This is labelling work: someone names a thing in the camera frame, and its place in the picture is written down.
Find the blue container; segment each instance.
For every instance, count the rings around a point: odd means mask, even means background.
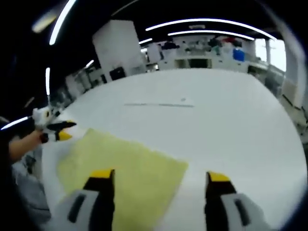
[[[244,51],[240,50],[240,49],[233,49],[233,59],[237,60],[237,61],[241,61],[244,62],[245,61],[245,53]]]

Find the curved light strip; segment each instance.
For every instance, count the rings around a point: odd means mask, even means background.
[[[158,24],[149,28],[146,28],[146,31],[149,30],[154,30],[156,28],[160,28],[163,26],[168,26],[168,25],[173,25],[173,24],[178,24],[178,23],[189,23],[189,22],[216,22],[216,23],[228,23],[228,24],[233,24],[233,25],[237,25],[237,26],[242,26],[251,30],[254,30],[260,34],[263,34],[267,37],[269,37],[270,39],[273,40],[277,40],[274,36],[270,35],[269,33],[266,33],[263,30],[260,30],[258,28],[255,28],[253,26],[249,26],[246,25],[244,23],[238,23],[238,22],[234,22],[234,21],[230,21],[230,20],[224,20],[224,19],[215,19],[215,18],[193,18],[193,19],[182,19],[182,20],[177,20],[177,21],[172,21],[172,22],[168,22],[168,23],[162,23],[162,24]]]
[[[15,121],[13,121],[12,123],[9,123],[9,124],[5,125],[4,127],[2,127],[1,130],[5,130],[5,129],[7,129],[7,128],[9,128],[9,127],[15,125],[15,124],[19,124],[20,122],[23,122],[23,121],[25,121],[25,120],[27,120],[27,119],[29,119],[29,116],[26,116],[26,117],[24,117],[24,118],[15,120]]]
[[[137,2],[137,1],[139,1],[139,0],[131,1],[130,3],[128,3],[128,4],[126,4],[125,6],[121,7],[120,9],[118,9],[117,11],[115,11],[115,12],[111,15],[111,17],[115,16],[115,15],[116,15],[117,13],[119,13],[121,10],[127,8],[128,6],[130,6],[131,4],[133,4],[133,3]]]
[[[67,2],[67,4],[64,6],[50,37],[50,41],[49,41],[49,45],[53,45],[56,42],[56,39],[58,37],[60,28],[64,22],[65,17],[67,16],[68,12],[71,10],[72,6],[74,5],[74,3],[76,2],[76,0],[69,0]]]
[[[249,40],[252,40],[252,41],[255,40],[254,38],[246,36],[246,35],[240,35],[240,34],[237,34],[237,33],[220,31],[220,30],[187,30],[187,31],[179,31],[179,32],[169,33],[168,35],[172,36],[172,35],[182,35],[182,34],[190,34],[190,33],[225,34],[225,35],[233,35],[233,36],[236,36],[236,37],[249,39]]]
[[[92,59],[88,64],[86,65],[86,68],[88,68],[92,63],[94,63],[94,60]]]
[[[146,42],[149,42],[149,41],[152,41],[152,40],[153,40],[152,38],[142,40],[142,41],[139,42],[139,44],[143,44],[143,43],[146,43]]]
[[[50,95],[50,90],[49,90],[49,79],[50,79],[50,68],[47,67],[46,68],[46,72],[45,72],[45,82],[46,82],[46,94]]]

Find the human arm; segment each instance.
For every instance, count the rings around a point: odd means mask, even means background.
[[[20,160],[24,154],[35,149],[41,144],[40,136],[43,133],[38,130],[34,130],[29,135],[16,141],[9,143],[9,156],[13,163]]]

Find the white table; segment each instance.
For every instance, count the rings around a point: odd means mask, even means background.
[[[248,74],[180,69],[132,76],[88,91],[61,117],[80,128],[108,131],[189,162],[157,230],[205,230],[208,170],[229,176],[238,192],[263,209],[273,228],[287,221],[307,188],[305,156],[291,119]],[[43,180],[52,213],[64,195],[56,164],[73,142],[44,147]]]

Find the yellow cloth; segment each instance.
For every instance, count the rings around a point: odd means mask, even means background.
[[[113,231],[150,231],[164,215],[188,164],[137,142],[89,129],[58,165],[67,194],[94,170],[115,169]]]

